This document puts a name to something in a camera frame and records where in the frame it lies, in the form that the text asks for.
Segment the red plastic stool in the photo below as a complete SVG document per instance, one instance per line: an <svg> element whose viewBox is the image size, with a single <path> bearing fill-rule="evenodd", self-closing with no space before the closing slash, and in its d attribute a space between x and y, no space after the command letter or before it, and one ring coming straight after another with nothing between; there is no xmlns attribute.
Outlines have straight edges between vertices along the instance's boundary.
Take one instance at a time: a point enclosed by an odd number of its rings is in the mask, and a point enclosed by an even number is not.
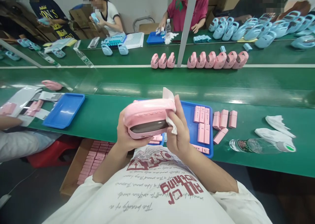
<svg viewBox="0 0 315 224"><path fill-rule="evenodd" d="M72 160L62 161L61 155L69 149L77 149L81 141L80 137L62 135L47 149L27 156L27 159L34 168L70 165Z"/></svg>

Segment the white cable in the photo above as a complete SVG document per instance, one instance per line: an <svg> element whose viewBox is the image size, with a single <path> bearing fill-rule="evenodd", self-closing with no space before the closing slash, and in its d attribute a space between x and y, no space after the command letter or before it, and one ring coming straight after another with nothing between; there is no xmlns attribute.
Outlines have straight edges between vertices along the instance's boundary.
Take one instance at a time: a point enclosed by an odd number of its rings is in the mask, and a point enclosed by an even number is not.
<svg viewBox="0 0 315 224"><path fill-rule="evenodd" d="M37 169L35 169L30 175L28 175L27 177L25 177L23 180L21 180L19 183L16 184L16 186L13 187L13 189L8 193L8 195L24 180L26 180L27 178L29 178L35 171L37 171Z"/></svg>

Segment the plastic water bottle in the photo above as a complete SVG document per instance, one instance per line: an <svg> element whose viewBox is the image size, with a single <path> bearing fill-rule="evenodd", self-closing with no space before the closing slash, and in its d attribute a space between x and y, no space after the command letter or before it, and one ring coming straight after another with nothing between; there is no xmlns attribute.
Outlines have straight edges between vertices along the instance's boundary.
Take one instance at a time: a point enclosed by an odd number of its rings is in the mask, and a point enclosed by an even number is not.
<svg viewBox="0 0 315 224"><path fill-rule="evenodd" d="M281 152L295 152L294 146L285 142L274 142L262 138L249 140L231 140L230 147L237 152L251 152L261 154L276 154Z"/></svg>
<svg viewBox="0 0 315 224"><path fill-rule="evenodd" d="M41 51L37 51L37 52L42 58L44 58L50 64L54 65L56 68L61 67L61 65L58 62L56 62L54 59L52 59L50 56L48 56L48 54L41 52Z"/></svg>
<svg viewBox="0 0 315 224"><path fill-rule="evenodd" d="M93 68L93 63L86 57L86 55L78 49L75 49L76 53L80 57L80 59L90 68Z"/></svg>
<svg viewBox="0 0 315 224"><path fill-rule="evenodd" d="M170 42L171 42L171 24L170 24L170 19L167 19L166 27L165 27L165 44L170 44Z"/></svg>

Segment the pink shirt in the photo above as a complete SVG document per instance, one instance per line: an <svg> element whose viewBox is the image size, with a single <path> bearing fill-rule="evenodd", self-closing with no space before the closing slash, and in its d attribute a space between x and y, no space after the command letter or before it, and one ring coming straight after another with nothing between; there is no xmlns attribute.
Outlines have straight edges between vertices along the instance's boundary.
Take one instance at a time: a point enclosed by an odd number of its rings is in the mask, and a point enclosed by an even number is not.
<svg viewBox="0 0 315 224"><path fill-rule="evenodd" d="M209 0L197 0L190 30L195 24L206 17ZM187 0L172 0L167 8L168 17L173 19L174 31L183 31L187 10Z"/></svg>

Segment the wall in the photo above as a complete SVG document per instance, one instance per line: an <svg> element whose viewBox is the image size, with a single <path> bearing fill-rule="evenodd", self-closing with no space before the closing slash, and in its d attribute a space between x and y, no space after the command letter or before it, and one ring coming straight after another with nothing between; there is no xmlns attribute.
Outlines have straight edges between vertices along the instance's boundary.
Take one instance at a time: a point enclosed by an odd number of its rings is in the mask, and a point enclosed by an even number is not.
<svg viewBox="0 0 315 224"><path fill-rule="evenodd" d="M69 10L74 6L81 4L82 0L54 0L69 18ZM168 0L110 0L121 15L125 31L133 32L132 24L135 19L152 16L158 23L167 10ZM29 3L24 3L32 11Z"/></svg>

